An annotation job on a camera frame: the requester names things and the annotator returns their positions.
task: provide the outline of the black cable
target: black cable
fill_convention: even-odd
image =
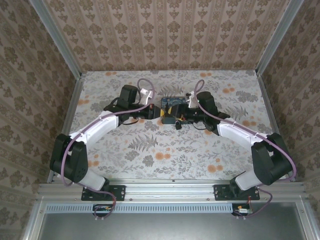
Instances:
[[[138,103],[137,103],[137,104],[139,104],[139,103],[140,103],[140,101],[141,101],[141,93],[140,93],[140,89],[138,89],[138,93],[139,93],[139,101],[138,101]]]
[[[134,121],[134,122],[130,122],[130,123],[122,123],[122,125],[133,125],[133,124],[136,124],[137,122],[139,122],[139,118],[137,118],[137,121]]]
[[[197,128],[197,127],[195,126],[195,123],[194,123],[194,122],[192,123],[192,126],[194,126],[195,129],[200,130],[200,131],[206,130],[206,128]]]

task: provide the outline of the metal corner post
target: metal corner post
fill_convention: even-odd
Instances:
[[[264,50],[264,53],[262,54],[262,57],[259,60],[258,65],[256,66],[258,75],[262,75],[262,73],[265,71],[303,2],[304,0],[291,0],[289,2],[279,21],[279,24],[277,25],[268,45]]]
[[[269,120],[270,120],[270,125],[271,125],[271,128],[272,128],[272,131],[274,131],[277,134],[280,134],[279,128],[278,128],[278,125],[277,125],[277,121],[276,121],[274,112],[272,110],[271,103],[270,103],[270,100],[269,100],[269,97],[268,97],[268,94],[267,94],[267,90],[266,90],[264,81],[262,79],[262,76],[258,74],[257,78],[258,78],[258,82],[259,82],[259,85],[260,85],[263,101],[264,101],[264,104],[265,104],[266,113],[268,114],[268,117],[269,117]]]
[[[50,12],[46,7],[45,2],[43,0],[30,0],[30,3],[32,4],[36,13],[39,15],[46,30],[52,37],[55,45],[59,49],[59,52],[63,56],[76,81],[78,81],[81,78],[81,67],[75,60],[72,51],[69,49],[64,37],[62,36],[62,33],[58,30],[55,21],[51,17]]]
[[[319,231],[319,227],[317,225],[317,221],[310,203],[301,199],[301,201],[296,202],[296,208],[297,208],[306,238],[308,240],[309,239],[319,240],[320,231]]]

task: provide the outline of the robotic arm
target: robotic arm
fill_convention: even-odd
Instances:
[[[140,95],[140,100],[134,103],[137,93]],[[109,180],[89,169],[87,150],[129,117],[142,119],[160,117],[160,108],[154,104],[148,105],[148,99],[153,94],[153,91],[125,85],[120,96],[106,106],[95,120],[69,136],[60,134],[56,138],[50,169],[57,173],[63,172],[64,176],[72,182],[87,186],[94,191],[108,192]],[[229,138],[252,153],[253,169],[231,179],[230,184],[222,187],[218,193],[215,191],[216,200],[247,199],[248,191],[252,189],[255,191],[255,187],[261,184],[271,185],[293,170],[291,162],[279,151],[281,149],[288,153],[279,134],[254,133],[245,126],[235,124],[236,122],[228,114],[218,111],[214,97],[208,91],[196,95],[195,92],[191,92],[187,94],[187,98],[189,98],[188,104],[171,107],[172,116],[189,123],[203,122],[208,131]],[[263,136],[266,140],[258,138],[257,135]]]
[[[281,149],[288,154],[286,144],[279,134],[249,133],[252,130],[236,123],[229,115],[218,111],[214,97],[208,91],[200,92],[196,97],[195,92],[192,91],[186,96],[188,104],[172,106],[170,109],[172,116],[189,123],[203,122],[208,131],[233,140],[252,153],[253,169],[231,179],[229,186],[224,186],[221,191],[215,193],[216,200],[246,199],[247,191],[250,189],[254,192],[256,186],[271,185],[293,170],[290,161],[279,151]],[[263,136],[275,146],[257,135]]]
[[[69,136],[64,134],[58,135],[54,142],[50,169],[57,173],[61,172],[67,146],[76,138],[65,159],[64,176],[73,183],[79,183],[96,191],[108,192],[109,180],[89,169],[87,151],[100,138],[119,127],[129,117],[142,119],[160,117],[160,108],[154,104],[148,105],[148,99],[152,97],[153,92],[142,88],[139,92],[139,102],[134,103],[137,93],[137,87],[124,85],[120,96],[115,98],[111,104],[103,109],[96,119],[83,128],[88,129],[87,131],[82,133],[83,129],[80,129]],[[128,113],[114,115],[114,113],[119,112]]]

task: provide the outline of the gray panel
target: gray panel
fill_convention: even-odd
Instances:
[[[295,203],[272,203],[246,220],[230,213],[46,214],[40,240],[305,240]]]

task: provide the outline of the aluminum frame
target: aluminum frame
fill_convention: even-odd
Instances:
[[[47,203],[45,214],[93,214],[96,203]],[[194,214],[232,213],[232,203],[139,203],[121,202],[112,214]],[[96,213],[106,213],[97,209]]]
[[[262,75],[265,71],[303,2],[304,0],[292,0],[289,2],[256,66],[256,71],[259,75]]]
[[[126,185],[126,195],[121,204],[212,204],[244,203],[245,201],[215,201],[216,184],[227,184],[227,180],[153,180],[153,179],[111,179],[112,185]],[[272,202],[295,203],[299,212],[304,233],[308,240],[320,239],[319,228],[312,213],[308,197],[302,182],[275,182],[262,189],[273,194]],[[47,204],[92,204],[92,201],[81,201],[83,188],[77,184],[65,187],[56,175],[50,184],[39,186],[36,202],[33,207],[24,240],[37,240],[43,224]],[[268,194],[260,193],[260,200],[265,203]],[[99,204],[111,204],[111,201],[99,201]]]

